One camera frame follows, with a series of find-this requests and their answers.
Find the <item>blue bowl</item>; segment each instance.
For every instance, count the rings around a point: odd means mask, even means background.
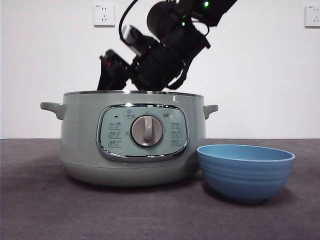
[[[217,144],[197,149],[206,182],[230,200],[259,203],[289,179],[296,156],[275,148]]]

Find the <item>pot base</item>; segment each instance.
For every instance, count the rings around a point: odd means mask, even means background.
[[[145,187],[175,182],[193,176],[198,163],[163,167],[105,168],[62,161],[68,174],[82,182],[109,187]]]

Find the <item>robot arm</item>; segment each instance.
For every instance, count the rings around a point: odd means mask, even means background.
[[[129,25],[123,29],[122,16],[120,39],[136,53],[131,65],[112,49],[101,56],[101,76],[97,90],[121,90],[131,79],[138,90],[161,91],[177,89],[187,77],[192,60],[203,48],[210,48],[206,35],[193,25],[193,19],[209,27],[218,25],[222,15],[237,0],[180,0],[161,1],[148,13],[147,26],[159,41],[145,36]]]

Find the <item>electrical outlet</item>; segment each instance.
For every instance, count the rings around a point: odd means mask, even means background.
[[[305,6],[304,10],[304,26],[320,28],[320,5]]]
[[[115,5],[113,3],[93,6],[93,24],[95,27],[115,26]]]

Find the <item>silver knob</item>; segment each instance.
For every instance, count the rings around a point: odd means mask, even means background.
[[[131,136],[143,147],[156,145],[162,138],[163,127],[161,122],[153,116],[138,117],[132,124]]]

